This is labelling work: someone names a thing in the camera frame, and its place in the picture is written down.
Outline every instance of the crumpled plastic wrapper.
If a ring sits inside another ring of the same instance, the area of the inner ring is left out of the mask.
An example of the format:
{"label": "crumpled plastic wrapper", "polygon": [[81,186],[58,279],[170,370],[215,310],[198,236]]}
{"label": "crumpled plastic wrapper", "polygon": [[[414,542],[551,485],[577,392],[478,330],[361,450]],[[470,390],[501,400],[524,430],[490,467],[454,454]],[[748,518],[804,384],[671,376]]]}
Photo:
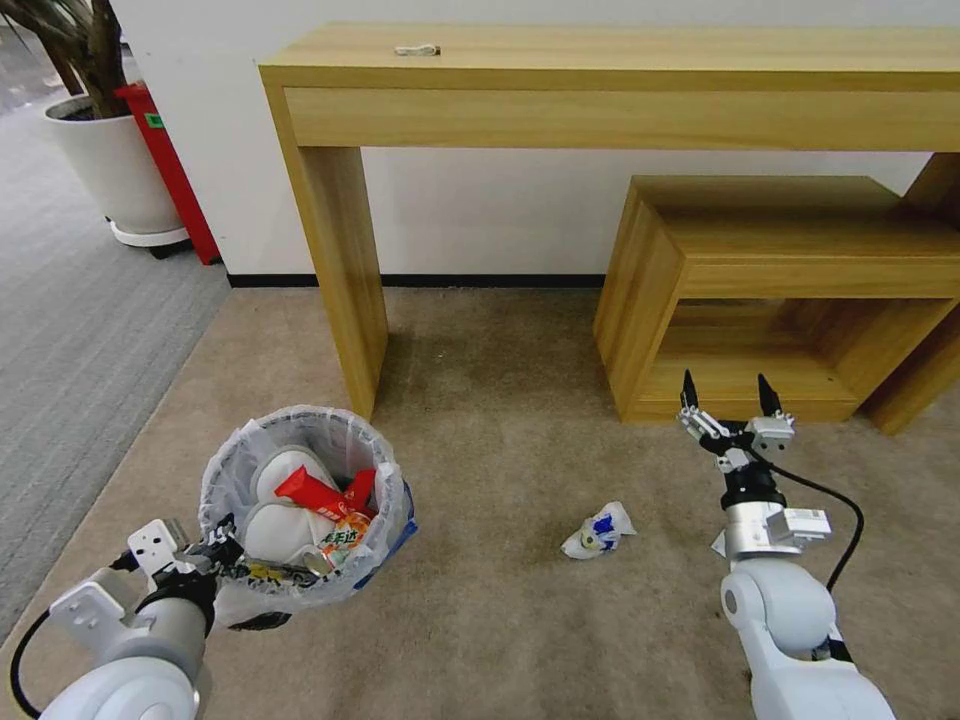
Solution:
{"label": "crumpled plastic wrapper", "polygon": [[627,511],[620,501],[615,500],[584,520],[580,529],[568,537],[560,549],[575,560],[592,560],[616,550],[621,536],[636,534]]}

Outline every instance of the small wooden object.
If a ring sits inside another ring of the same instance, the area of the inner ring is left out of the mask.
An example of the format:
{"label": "small wooden object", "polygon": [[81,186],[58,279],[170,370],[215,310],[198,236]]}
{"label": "small wooden object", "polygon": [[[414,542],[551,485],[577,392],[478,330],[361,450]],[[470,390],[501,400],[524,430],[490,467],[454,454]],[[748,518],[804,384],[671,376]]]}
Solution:
{"label": "small wooden object", "polygon": [[594,334],[625,421],[671,420],[688,367],[721,417],[762,372],[839,421],[957,297],[960,234],[868,178],[635,177]]}

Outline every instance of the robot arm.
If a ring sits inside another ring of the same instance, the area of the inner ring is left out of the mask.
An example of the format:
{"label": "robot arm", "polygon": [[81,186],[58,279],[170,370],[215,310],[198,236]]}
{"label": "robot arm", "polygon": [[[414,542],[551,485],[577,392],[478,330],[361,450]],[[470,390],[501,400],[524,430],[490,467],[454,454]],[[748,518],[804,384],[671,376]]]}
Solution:
{"label": "robot arm", "polygon": [[[40,717],[193,720],[217,575],[242,553],[233,529],[228,517],[202,543],[188,545],[178,524],[154,520],[128,538],[129,549],[111,567],[58,598],[50,621],[86,646],[97,667]],[[119,570],[137,568],[151,592],[135,605],[137,596]]]}
{"label": "robot arm", "polygon": [[762,417],[716,420],[698,407],[688,371],[678,415],[716,456],[726,482],[720,505],[727,526],[714,548],[731,572],[720,600],[753,676],[754,714],[757,720],[893,720],[883,695],[847,653],[829,591],[790,562],[827,538],[830,524],[822,510],[787,508],[772,466],[757,459],[782,453],[794,435],[793,418],[762,375],[759,386]]}

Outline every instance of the black baseboard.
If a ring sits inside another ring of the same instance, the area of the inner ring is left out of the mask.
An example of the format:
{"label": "black baseboard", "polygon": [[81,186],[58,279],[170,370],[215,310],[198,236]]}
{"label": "black baseboard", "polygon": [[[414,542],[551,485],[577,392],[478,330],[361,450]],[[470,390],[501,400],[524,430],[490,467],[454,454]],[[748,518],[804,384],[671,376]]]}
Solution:
{"label": "black baseboard", "polygon": [[281,275],[232,275],[227,273],[230,287],[316,287],[317,276],[312,273],[285,273]]}
{"label": "black baseboard", "polygon": [[[384,287],[598,288],[603,275],[383,275]],[[316,287],[317,276],[231,275],[230,287]]]}

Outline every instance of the white wall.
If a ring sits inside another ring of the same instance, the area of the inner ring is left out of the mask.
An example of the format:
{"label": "white wall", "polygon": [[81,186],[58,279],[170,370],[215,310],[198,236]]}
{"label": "white wall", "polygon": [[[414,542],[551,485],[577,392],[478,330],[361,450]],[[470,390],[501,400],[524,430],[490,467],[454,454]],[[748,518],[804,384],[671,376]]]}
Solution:
{"label": "white wall", "polygon": [[[256,63],[324,22],[958,25],[956,0],[113,0],[227,270],[312,271]],[[868,174],[918,154],[364,151],[385,273],[606,270],[634,173]]]}

